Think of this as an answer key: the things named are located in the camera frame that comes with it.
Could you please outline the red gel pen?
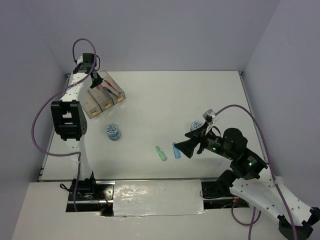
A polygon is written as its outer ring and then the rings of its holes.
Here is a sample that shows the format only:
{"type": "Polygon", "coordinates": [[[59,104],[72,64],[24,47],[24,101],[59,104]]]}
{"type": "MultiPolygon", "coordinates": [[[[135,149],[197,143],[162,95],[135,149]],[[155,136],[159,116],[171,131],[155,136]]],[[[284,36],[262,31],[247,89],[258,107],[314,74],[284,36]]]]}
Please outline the red gel pen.
{"type": "Polygon", "coordinates": [[[114,89],[116,92],[118,91],[109,81],[104,79],[104,82],[106,82],[112,89],[114,89]]]}

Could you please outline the blue gel pen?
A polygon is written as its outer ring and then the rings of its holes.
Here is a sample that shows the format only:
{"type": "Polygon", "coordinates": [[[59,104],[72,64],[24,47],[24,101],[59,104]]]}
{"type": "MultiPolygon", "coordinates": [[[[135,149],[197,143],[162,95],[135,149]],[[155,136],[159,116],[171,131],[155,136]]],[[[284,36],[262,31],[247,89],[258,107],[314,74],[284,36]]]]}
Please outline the blue gel pen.
{"type": "Polygon", "coordinates": [[[119,95],[119,93],[116,92],[115,90],[111,90],[111,89],[108,88],[108,87],[106,87],[106,89],[107,89],[107,91],[108,91],[109,93],[112,93],[112,94],[114,94],[115,96],[118,96],[118,95],[119,95]]]}

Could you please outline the blue ink jar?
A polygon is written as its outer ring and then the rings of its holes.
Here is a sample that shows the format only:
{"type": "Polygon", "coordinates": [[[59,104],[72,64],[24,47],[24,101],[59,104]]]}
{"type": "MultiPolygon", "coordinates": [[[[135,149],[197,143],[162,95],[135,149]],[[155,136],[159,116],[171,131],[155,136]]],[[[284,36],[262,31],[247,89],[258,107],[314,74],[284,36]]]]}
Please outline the blue ink jar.
{"type": "Polygon", "coordinates": [[[117,124],[108,124],[105,128],[108,138],[112,141],[117,141],[121,137],[120,129],[117,124]]]}
{"type": "Polygon", "coordinates": [[[203,126],[203,122],[199,121],[199,120],[195,120],[191,123],[191,126],[190,126],[190,131],[194,131],[194,130],[197,130],[199,129],[200,127],[203,126]]]}

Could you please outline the blue correction tape case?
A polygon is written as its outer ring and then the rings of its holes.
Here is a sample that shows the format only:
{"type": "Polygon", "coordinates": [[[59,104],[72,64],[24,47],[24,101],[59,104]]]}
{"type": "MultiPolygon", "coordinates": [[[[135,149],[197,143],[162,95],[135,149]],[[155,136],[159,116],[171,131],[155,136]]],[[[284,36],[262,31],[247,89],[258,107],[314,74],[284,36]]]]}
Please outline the blue correction tape case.
{"type": "Polygon", "coordinates": [[[181,158],[181,154],[180,154],[180,151],[176,148],[176,143],[175,142],[172,143],[172,149],[173,149],[174,157],[176,159],[180,159],[181,158]]]}

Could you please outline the green correction tape case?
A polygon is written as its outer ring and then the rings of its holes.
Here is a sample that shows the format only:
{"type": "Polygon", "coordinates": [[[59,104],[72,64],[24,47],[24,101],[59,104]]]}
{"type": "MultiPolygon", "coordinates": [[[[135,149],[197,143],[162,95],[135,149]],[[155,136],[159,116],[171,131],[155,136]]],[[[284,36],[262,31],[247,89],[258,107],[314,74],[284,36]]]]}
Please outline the green correction tape case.
{"type": "Polygon", "coordinates": [[[168,159],[166,154],[163,152],[163,150],[158,145],[155,147],[155,150],[162,161],[166,161],[168,159]]]}

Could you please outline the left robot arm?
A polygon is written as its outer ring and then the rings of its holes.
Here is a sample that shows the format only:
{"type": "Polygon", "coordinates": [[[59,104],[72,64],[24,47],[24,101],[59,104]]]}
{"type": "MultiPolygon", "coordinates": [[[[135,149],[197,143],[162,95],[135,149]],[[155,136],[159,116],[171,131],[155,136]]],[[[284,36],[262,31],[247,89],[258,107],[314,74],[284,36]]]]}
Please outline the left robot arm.
{"type": "Polygon", "coordinates": [[[74,178],[79,181],[89,179],[93,173],[85,148],[84,135],[88,123],[81,102],[85,100],[88,89],[102,83],[97,71],[91,70],[95,67],[93,53],[84,53],[79,57],[65,94],[50,105],[55,132],[66,145],[67,155],[75,169],[74,178]]]}

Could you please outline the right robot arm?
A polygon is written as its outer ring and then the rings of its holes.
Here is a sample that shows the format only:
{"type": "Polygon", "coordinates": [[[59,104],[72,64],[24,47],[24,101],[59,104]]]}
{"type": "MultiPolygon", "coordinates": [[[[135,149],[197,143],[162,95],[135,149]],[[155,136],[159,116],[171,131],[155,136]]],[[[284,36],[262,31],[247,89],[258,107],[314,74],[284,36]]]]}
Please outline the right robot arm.
{"type": "Polygon", "coordinates": [[[207,126],[185,134],[188,140],[175,144],[191,158],[208,150],[231,161],[216,180],[202,182],[202,196],[216,199],[235,196],[256,207],[278,223],[279,232],[288,240],[306,240],[320,220],[320,209],[303,203],[283,183],[273,179],[270,167],[247,147],[248,140],[237,128],[228,128],[222,136],[207,131],[207,126]]]}

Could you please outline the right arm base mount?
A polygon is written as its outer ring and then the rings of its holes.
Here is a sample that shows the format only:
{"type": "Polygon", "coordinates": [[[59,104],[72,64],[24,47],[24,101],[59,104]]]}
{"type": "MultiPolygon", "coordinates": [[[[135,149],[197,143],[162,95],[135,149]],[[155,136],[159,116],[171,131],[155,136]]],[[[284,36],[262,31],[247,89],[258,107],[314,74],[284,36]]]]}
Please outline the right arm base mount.
{"type": "Polygon", "coordinates": [[[218,178],[201,181],[199,195],[203,199],[204,209],[231,209],[234,204],[236,208],[248,208],[245,200],[230,192],[236,179],[233,171],[225,170],[218,178]]]}

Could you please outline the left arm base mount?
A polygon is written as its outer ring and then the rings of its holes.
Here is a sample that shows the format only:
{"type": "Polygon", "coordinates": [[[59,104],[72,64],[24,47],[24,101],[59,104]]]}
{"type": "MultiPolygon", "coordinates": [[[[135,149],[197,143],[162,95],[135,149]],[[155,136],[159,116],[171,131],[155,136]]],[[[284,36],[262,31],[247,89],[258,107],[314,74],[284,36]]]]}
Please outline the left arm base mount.
{"type": "Polygon", "coordinates": [[[113,183],[96,181],[94,175],[84,180],[73,179],[67,187],[61,183],[59,187],[68,192],[66,212],[95,212],[103,217],[114,215],[114,190],[113,183]]]}

